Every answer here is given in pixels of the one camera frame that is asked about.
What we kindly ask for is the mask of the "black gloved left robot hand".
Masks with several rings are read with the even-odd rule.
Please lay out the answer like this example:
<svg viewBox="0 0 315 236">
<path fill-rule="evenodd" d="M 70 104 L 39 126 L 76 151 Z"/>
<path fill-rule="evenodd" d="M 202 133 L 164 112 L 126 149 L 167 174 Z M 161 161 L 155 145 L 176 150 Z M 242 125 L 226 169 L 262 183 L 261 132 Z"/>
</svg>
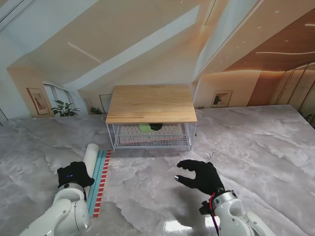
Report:
<svg viewBox="0 0 315 236">
<path fill-rule="evenodd" d="M 57 169 L 58 187 L 65 184 L 76 183 L 81 187 L 92 186 L 95 180 L 88 175 L 86 165 L 83 161 L 71 162 L 70 165 L 64 168 Z"/>
</svg>

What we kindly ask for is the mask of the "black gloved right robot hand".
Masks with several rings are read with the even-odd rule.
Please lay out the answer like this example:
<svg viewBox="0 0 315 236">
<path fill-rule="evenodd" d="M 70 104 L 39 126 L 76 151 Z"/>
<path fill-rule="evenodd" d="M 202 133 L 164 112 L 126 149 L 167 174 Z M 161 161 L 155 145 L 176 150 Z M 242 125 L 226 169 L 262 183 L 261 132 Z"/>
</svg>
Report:
<svg viewBox="0 0 315 236">
<path fill-rule="evenodd" d="M 198 189 L 204 194 L 212 195 L 225 190 L 219 174 L 211 162 L 197 160 L 182 160 L 177 164 L 178 168 L 195 172 L 195 178 L 191 179 L 176 175 L 176 181 L 191 189 Z"/>
</svg>

